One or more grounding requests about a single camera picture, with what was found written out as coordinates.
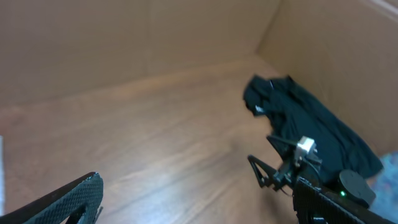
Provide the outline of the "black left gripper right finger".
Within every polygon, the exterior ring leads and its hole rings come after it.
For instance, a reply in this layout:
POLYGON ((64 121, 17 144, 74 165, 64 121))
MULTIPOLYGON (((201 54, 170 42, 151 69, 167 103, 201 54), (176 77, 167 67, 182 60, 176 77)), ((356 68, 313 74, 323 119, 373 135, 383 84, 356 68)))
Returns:
POLYGON ((298 178, 293 190, 293 205, 299 223, 315 223, 316 218, 323 218, 327 224, 394 224, 302 177, 298 178))

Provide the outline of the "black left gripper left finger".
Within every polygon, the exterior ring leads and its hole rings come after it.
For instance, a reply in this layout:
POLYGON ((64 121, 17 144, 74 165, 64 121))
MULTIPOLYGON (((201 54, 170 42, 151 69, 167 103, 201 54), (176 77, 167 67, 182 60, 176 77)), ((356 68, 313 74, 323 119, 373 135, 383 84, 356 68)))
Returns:
POLYGON ((2 224, 96 223, 102 209, 104 183, 89 172, 53 192, 1 217, 2 224))

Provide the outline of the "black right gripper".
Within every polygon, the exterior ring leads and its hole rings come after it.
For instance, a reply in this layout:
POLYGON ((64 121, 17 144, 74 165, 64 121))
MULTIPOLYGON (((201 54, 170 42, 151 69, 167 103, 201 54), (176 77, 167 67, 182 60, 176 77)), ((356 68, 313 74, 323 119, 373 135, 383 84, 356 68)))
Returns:
POLYGON ((248 161, 254 171, 261 188, 273 186, 274 190, 282 190, 285 186, 294 189, 299 178, 319 184, 321 182, 320 169, 322 160, 314 153, 301 156, 298 166, 294 161, 294 151, 297 141, 283 139, 275 135, 268 135, 266 139, 282 159, 287 159, 276 171, 273 167, 248 155, 248 161))

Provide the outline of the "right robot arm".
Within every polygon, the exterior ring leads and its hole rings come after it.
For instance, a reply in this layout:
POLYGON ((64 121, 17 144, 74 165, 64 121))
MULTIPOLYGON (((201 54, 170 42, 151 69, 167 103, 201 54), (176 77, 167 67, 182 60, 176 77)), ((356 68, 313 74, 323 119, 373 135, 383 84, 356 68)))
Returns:
POLYGON ((267 140, 281 157, 282 163, 278 169, 274 169, 255 156, 248 156, 260 187, 271 187, 276 192, 285 186, 294 189, 302 177, 317 187, 325 186, 365 208, 369 208, 376 198, 365 179, 353 170, 343 169, 333 175, 330 182, 322 181, 322 160, 318 157, 314 139, 304 136, 299 141, 293 141, 270 135, 267 140))

